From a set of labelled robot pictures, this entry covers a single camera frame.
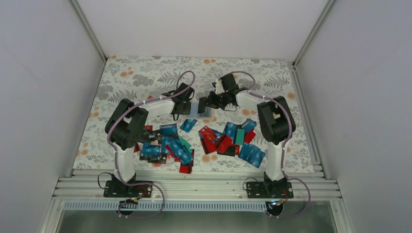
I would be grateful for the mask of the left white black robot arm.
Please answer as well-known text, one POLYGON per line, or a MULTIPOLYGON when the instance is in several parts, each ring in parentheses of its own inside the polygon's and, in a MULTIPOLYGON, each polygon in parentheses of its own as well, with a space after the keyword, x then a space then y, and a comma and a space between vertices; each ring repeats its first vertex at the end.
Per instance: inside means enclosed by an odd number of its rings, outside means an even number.
POLYGON ((177 90, 164 93, 157 99, 134 103, 122 99, 105 127, 107 142, 115 150, 114 176, 119 181, 116 190, 124 197, 135 191, 134 148, 138 142, 156 141, 158 137, 177 137, 177 129, 150 131, 145 128, 148 119, 171 114, 188 115, 194 89, 181 83, 177 90))

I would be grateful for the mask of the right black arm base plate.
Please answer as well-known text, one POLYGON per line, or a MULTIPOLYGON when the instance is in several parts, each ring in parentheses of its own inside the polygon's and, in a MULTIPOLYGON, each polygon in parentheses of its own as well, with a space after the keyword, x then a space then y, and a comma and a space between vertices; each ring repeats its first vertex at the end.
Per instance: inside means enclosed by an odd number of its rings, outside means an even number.
POLYGON ((275 182, 246 182, 246 193, 250 199, 292 199, 292 183, 287 180, 275 182))

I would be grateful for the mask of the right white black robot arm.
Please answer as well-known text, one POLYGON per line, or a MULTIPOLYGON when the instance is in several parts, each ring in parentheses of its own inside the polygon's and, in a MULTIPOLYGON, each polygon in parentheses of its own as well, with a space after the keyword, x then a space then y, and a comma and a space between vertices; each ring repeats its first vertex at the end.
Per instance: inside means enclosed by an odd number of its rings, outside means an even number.
POLYGON ((269 181, 264 183, 263 191, 270 198, 276 197, 282 191, 278 180, 286 177, 286 147, 296 130, 287 100, 283 96, 271 98, 254 93, 246 87, 240 88, 233 72, 218 78, 212 83, 212 87, 206 98, 206 106, 223 110, 232 104, 257 112, 260 131, 268 146, 265 175, 269 181))

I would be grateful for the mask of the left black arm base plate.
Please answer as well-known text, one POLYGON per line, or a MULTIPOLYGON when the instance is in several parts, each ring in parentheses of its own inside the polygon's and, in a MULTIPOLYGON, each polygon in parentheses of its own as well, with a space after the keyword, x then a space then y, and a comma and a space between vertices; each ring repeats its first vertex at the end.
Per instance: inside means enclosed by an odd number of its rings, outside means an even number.
POLYGON ((120 181, 107 181, 104 187, 103 196, 105 198, 150 198, 153 190, 151 181, 132 181, 131 184, 138 185, 127 186, 120 181))

